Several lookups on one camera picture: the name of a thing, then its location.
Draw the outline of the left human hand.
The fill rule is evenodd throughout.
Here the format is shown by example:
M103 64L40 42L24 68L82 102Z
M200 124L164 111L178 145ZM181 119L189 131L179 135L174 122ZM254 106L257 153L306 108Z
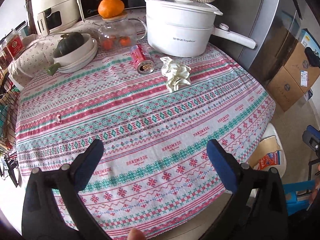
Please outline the left human hand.
M137 228L132 228L129 231L127 240L146 240L146 236L142 231L138 230Z

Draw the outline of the right human hand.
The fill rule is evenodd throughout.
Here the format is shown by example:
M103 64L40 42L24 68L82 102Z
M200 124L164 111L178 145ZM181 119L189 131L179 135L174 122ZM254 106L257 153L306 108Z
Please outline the right human hand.
M312 202L315 200L317 193L319 191L319 188L320 188L320 179L319 179L319 176L317 176L315 179L315 185L312 189L312 193L309 197L309 204L312 204Z

